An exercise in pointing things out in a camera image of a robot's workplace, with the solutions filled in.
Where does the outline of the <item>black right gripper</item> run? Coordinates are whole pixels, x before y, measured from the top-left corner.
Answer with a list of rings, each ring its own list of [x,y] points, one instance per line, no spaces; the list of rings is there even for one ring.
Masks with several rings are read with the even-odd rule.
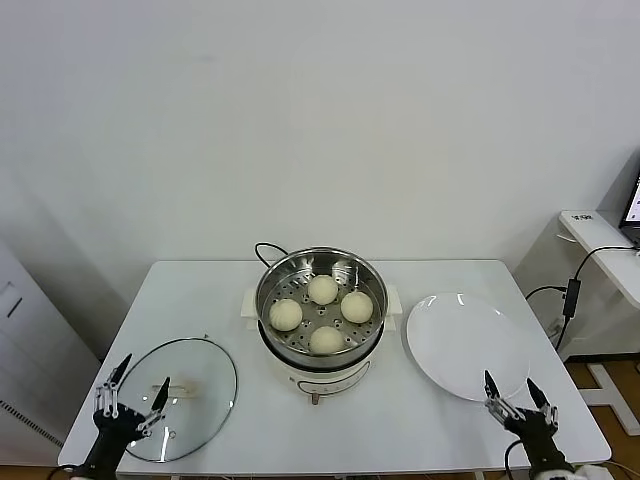
[[[485,407],[491,416],[521,441],[531,474],[574,474],[553,439],[558,431],[558,411],[531,379],[527,387],[537,410],[515,408],[505,400],[488,370],[484,371]]]

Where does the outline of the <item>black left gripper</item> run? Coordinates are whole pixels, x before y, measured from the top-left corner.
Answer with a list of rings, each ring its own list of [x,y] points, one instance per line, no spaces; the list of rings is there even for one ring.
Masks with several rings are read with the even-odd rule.
[[[118,408],[118,391],[132,355],[127,355],[107,379],[95,389],[94,424],[97,438],[82,464],[82,477],[87,479],[115,479],[127,446],[149,436],[152,428],[165,419],[164,408],[169,397],[170,378],[157,392],[151,409],[143,416],[124,406]]]

